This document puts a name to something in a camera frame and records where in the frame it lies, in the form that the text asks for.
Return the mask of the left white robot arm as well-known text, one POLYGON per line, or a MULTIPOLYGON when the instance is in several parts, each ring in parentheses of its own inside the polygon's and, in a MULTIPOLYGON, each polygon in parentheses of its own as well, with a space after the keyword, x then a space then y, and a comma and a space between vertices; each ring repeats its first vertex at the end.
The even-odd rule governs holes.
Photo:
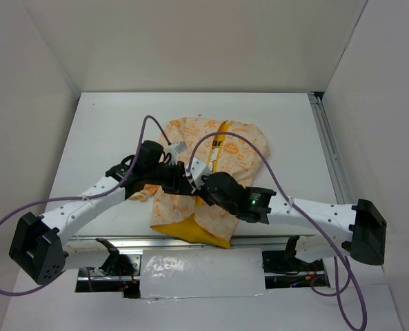
POLYGON ((138 155, 130 155, 77 197, 39 216, 28 212, 18 221, 9 256, 36 284, 48 285, 63 271, 70 256, 63 247, 82 227, 119 205, 145 185, 158 185, 169 193, 191 192, 179 155, 185 142, 167 147, 146 140, 138 155))

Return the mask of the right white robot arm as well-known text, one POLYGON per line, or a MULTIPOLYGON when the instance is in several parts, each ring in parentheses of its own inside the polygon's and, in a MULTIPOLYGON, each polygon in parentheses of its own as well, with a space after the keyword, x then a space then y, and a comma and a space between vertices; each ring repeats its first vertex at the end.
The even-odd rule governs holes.
POLYGON ((240 221, 314 228, 318 235, 296 234, 288 239, 284 261, 300 270, 318 259, 350 257, 366 265, 385 261, 387 222, 369 200, 327 204, 285 198, 274 190, 244 187, 226 172, 194 177, 198 195, 240 221))

